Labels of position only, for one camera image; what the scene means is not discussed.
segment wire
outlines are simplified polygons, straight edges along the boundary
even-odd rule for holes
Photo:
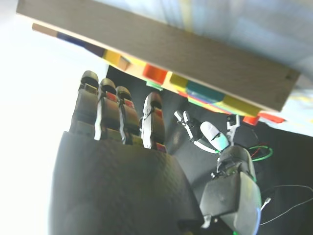
[[[305,185],[276,185],[276,186],[274,186],[274,187],[271,187],[271,188],[268,188],[268,189],[264,190],[263,192],[266,192],[266,191],[268,191],[268,190],[270,190],[270,189],[272,189],[272,188],[280,188],[280,187],[302,187],[302,188],[308,188],[308,189],[310,189],[310,190],[313,192],[313,189],[312,189],[311,187],[305,186]],[[265,225],[265,224],[267,224],[267,223],[269,223],[269,222],[272,222],[273,220],[275,220],[275,219],[277,219],[277,218],[283,216],[284,214],[288,213],[288,212],[291,211],[293,208],[296,208],[296,207],[298,207],[298,206],[301,206],[301,205],[303,205],[303,204],[306,204],[306,203],[308,203],[308,202],[310,202],[310,201],[312,201],[312,200],[313,200],[313,197],[311,197],[310,199],[308,199],[308,200],[306,200],[306,201],[304,201],[304,202],[301,202],[301,203],[299,203],[299,204],[297,204],[297,205],[294,205],[293,207],[289,208],[288,210],[286,210],[285,212],[283,212],[283,213],[281,213],[280,215],[276,216],[275,218],[273,218],[273,219],[271,219],[271,220],[269,220],[269,221],[266,221],[266,222],[264,222],[264,223],[262,223],[262,224],[260,224],[260,225]]]
[[[260,149],[261,149],[261,148],[266,148],[266,149],[269,150],[269,153],[268,153],[267,155],[265,155],[264,157],[252,159],[253,162],[264,160],[264,159],[269,158],[270,156],[273,155],[273,149],[270,148],[270,147],[268,147],[268,146],[257,145],[257,146],[250,147],[249,149],[254,149],[254,148],[260,148]]]

